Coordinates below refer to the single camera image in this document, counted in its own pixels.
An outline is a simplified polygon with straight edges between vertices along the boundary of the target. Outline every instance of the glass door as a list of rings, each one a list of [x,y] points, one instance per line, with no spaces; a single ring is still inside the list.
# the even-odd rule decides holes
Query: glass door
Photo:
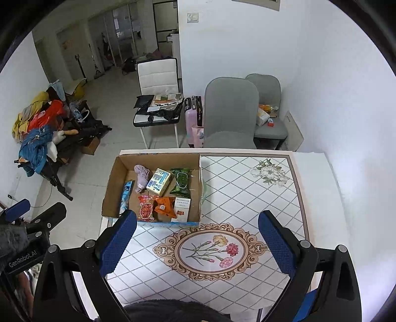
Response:
[[[155,3],[153,8],[158,49],[162,55],[172,56],[172,43],[167,41],[167,36],[179,29],[177,1]]]
[[[137,56],[128,6],[125,5],[112,11],[118,51],[122,63],[128,58]]]

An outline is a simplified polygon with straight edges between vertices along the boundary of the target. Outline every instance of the snack bag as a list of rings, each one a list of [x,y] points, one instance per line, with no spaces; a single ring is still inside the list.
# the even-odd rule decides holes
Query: snack bag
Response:
[[[140,210],[137,219],[141,221],[154,221],[152,212],[154,210],[154,197],[150,195],[138,196],[140,201]]]
[[[171,172],[176,178],[176,185],[170,192],[171,195],[176,195],[184,198],[191,198],[190,189],[188,188],[188,173],[189,168],[172,168]]]
[[[175,199],[176,198],[174,197],[155,197],[155,201],[158,204],[155,207],[155,211],[171,218],[177,218],[173,209],[173,203],[175,202]]]
[[[128,209],[129,196],[131,195],[133,180],[127,181],[121,195],[120,214]]]

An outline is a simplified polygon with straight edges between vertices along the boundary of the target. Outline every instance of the diamond pattern tablecloth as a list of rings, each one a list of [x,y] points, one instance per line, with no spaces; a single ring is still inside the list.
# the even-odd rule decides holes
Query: diamond pattern tablecloth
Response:
[[[230,223],[265,243],[257,227],[257,218],[262,210],[269,209],[299,240],[304,239],[301,195],[294,183],[291,161],[287,156],[273,156],[201,157],[202,177],[208,186],[201,223]],[[251,168],[269,157],[291,178],[285,186],[268,185],[250,174]],[[252,311],[274,304],[289,280],[280,272],[270,252],[259,256],[257,263],[235,274],[231,280],[190,280],[171,270],[153,252],[154,246],[178,230],[138,225],[114,273],[107,276],[122,304],[148,299],[180,299],[201,302],[224,314]]]

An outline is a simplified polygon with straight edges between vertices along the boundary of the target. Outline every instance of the yellow cloth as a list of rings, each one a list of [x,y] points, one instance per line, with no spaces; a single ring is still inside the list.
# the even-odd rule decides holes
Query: yellow cloth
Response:
[[[17,142],[23,141],[23,135],[27,133],[29,121],[41,110],[43,104],[48,102],[49,99],[47,92],[40,92],[32,100],[32,103],[18,114],[14,126],[12,127],[12,137]]]

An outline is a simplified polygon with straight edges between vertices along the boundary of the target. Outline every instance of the purple cloth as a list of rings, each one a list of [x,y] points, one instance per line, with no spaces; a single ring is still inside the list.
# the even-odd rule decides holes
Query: purple cloth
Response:
[[[140,193],[149,183],[148,176],[150,171],[142,165],[136,165],[134,169],[137,174],[137,185],[135,191]]]

